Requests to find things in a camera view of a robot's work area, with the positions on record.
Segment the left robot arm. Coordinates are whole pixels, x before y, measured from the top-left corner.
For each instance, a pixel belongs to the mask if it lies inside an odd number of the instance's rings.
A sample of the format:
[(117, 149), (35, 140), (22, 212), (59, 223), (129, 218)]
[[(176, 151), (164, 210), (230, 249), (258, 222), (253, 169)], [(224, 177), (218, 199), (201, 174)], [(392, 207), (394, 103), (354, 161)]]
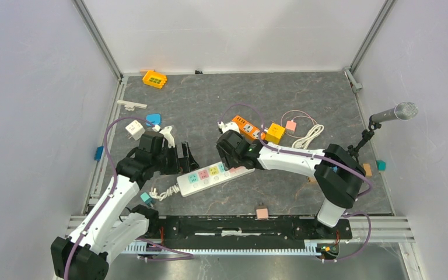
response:
[(51, 244), (54, 273), (62, 279), (105, 279), (111, 263), (137, 237), (159, 233), (158, 212), (143, 205), (134, 207), (120, 225), (114, 226), (127, 204), (155, 173), (186, 174), (199, 168), (188, 142), (181, 143), (182, 157), (171, 127), (144, 132), (138, 146), (117, 163), (98, 203), (68, 237)]

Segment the white multicolour power strip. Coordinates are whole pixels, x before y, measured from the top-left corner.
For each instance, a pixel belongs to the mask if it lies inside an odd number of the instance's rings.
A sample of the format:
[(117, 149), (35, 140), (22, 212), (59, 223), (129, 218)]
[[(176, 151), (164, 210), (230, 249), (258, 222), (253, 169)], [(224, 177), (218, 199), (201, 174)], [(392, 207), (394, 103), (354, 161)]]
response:
[(226, 183), (254, 172), (255, 169), (243, 170), (240, 173), (229, 173), (222, 162), (203, 167), (177, 177), (177, 185), (182, 197), (187, 197), (214, 186)]

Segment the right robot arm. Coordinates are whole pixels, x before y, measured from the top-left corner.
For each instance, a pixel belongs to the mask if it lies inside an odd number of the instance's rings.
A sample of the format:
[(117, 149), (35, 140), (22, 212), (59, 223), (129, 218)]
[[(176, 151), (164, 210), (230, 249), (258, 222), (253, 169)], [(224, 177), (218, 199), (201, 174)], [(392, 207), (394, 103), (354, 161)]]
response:
[(337, 231), (337, 223), (355, 200), (366, 180), (363, 167), (336, 144), (326, 149), (303, 150), (255, 140), (249, 142), (236, 131), (226, 131), (216, 142), (223, 164), (231, 169), (245, 167), (282, 170), (312, 177), (324, 194), (324, 201), (313, 223), (317, 236), (328, 238)]

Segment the pink cube socket adapter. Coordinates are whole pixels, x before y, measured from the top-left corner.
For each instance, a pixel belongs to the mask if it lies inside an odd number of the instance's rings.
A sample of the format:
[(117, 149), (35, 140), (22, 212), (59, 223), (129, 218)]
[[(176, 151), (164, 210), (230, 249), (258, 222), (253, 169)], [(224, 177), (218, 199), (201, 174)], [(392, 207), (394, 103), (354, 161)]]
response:
[(243, 167), (243, 166), (240, 166), (240, 167), (233, 167), (233, 168), (229, 169), (229, 173), (240, 173), (240, 172), (242, 172), (243, 170), (246, 170), (246, 168)]

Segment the yellow cube socket adapter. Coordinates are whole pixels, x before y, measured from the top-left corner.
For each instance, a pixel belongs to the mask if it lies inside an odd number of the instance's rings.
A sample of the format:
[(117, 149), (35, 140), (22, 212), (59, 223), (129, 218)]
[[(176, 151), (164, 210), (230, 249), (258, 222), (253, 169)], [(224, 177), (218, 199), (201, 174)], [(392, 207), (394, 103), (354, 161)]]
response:
[(282, 137), (285, 134), (285, 128), (277, 123), (272, 123), (266, 134), (265, 134), (265, 140), (268, 142), (271, 142), (273, 144), (279, 145)]

